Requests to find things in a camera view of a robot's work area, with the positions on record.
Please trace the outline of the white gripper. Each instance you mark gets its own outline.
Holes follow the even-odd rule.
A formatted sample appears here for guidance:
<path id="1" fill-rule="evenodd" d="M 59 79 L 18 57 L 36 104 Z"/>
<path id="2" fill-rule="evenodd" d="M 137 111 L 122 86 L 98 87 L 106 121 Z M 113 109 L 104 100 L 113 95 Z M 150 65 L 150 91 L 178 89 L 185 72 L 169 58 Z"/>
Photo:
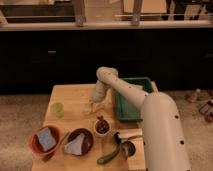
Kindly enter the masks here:
<path id="1" fill-rule="evenodd" d="M 109 86 L 101 81 L 97 81 L 92 91 L 92 100 L 101 102 L 105 99 Z"/>

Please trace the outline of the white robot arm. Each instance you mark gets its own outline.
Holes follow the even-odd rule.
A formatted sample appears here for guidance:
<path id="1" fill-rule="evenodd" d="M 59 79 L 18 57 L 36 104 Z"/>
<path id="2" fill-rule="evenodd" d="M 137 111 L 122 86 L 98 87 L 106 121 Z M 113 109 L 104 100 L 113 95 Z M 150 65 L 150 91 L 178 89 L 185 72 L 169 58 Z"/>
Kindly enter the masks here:
<path id="1" fill-rule="evenodd" d="M 142 115 L 147 171 L 192 171 L 175 101 L 166 93 L 148 93 L 120 79 L 111 67 L 99 67 L 91 100 L 101 102 L 113 88 Z"/>

